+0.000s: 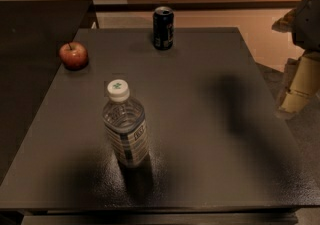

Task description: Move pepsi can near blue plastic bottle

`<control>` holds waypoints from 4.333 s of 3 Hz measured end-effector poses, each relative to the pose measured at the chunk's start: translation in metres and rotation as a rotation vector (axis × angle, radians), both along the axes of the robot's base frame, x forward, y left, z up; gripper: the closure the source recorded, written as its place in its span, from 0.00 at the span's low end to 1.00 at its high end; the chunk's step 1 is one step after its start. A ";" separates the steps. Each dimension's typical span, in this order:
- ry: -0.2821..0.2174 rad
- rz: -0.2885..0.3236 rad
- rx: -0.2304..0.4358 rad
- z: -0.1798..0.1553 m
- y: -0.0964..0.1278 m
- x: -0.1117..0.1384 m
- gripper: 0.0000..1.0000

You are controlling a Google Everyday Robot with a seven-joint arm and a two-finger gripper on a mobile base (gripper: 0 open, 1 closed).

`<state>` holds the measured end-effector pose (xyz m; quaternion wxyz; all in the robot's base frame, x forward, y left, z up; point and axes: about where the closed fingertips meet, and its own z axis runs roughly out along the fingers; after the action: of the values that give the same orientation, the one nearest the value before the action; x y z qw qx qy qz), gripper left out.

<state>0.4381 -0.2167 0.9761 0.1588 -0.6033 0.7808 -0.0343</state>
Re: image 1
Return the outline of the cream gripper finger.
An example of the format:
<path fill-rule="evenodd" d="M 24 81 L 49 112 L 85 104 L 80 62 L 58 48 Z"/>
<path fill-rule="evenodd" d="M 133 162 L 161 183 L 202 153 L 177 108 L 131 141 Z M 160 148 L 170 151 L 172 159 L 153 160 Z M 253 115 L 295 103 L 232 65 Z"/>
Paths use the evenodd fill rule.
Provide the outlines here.
<path fill-rule="evenodd" d="M 298 59 L 289 58 L 281 86 L 275 115 L 281 119 L 291 119 L 319 93 L 320 53 L 305 51 Z"/>
<path fill-rule="evenodd" d="M 272 29 L 277 32 L 287 33 L 293 29 L 294 19 L 296 17 L 296 10 L 291 9 L 283 17 L 275 21 L 272 25 Z"/>

